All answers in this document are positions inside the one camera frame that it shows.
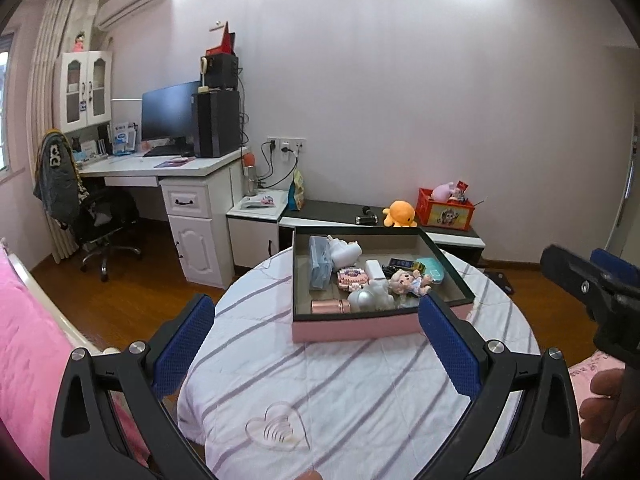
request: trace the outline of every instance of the monitor screen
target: monitor screen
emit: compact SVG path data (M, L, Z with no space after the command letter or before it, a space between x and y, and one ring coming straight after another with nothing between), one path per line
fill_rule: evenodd
M197 122L191 115L191 95L199 81L142 94L142 140L193 137Z

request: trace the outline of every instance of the red crate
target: red crate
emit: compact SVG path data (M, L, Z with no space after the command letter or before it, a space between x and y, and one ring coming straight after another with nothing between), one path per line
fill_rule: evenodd
M433 189L421 187L418 190L418 204L415 213L423 226L444 227L457 231L469 231L471 217L476 209L469 200L460 202L436 202L431 200Z

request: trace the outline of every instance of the finger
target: finger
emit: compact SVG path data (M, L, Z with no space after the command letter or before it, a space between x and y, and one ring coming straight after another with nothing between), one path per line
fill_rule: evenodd
M296 480L322 480L322 477L318 471L307 471L297 477Z
M603 422L609 422L613 418L613 413L618 405L617 399L609 397L590 397L584 399L580 405L578 414L581 418L599 418Z
M620 440L620 437L622 436L623 433L625 433L626 428L628 428L629 425L631 424L631 421L634 420L634 417L636 416L637 412L638 410L635 410L631 413L627 413L624 417L622 417L622 420L618 425L618 429L616 430L616 440Z
M580 434L584 440L600 444L609 429L609 424L601 421L598 417L587 418L580 425Z
M624 368L612 368L611 370L598 372L591 380L591 391L596 395L619 395L624 374Z

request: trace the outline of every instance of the rose gold cylinder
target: rose gold cylinder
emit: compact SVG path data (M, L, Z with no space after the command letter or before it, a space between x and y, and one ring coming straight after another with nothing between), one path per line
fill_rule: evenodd
M347 300L316 300L311 302L312 314L347 314L351 311Z

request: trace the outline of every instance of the screw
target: screw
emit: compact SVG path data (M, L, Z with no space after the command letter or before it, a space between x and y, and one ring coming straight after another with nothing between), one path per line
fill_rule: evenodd
M74 361L79 361L86 355L86 350L84 348L76 348L73 352L71 352L71 358Z
M501 354L502 352L504 352L504 344L501 341L492 339L486 344L486 346L489 351L493 352L494 354Z
M549 350L547 350L547 352L549 352L549 356L552 359L562 359L562 352L555 346L552 346Z
M132 354L142 354L145 351L146 345L144 341L134 341L129 345L129 352Z

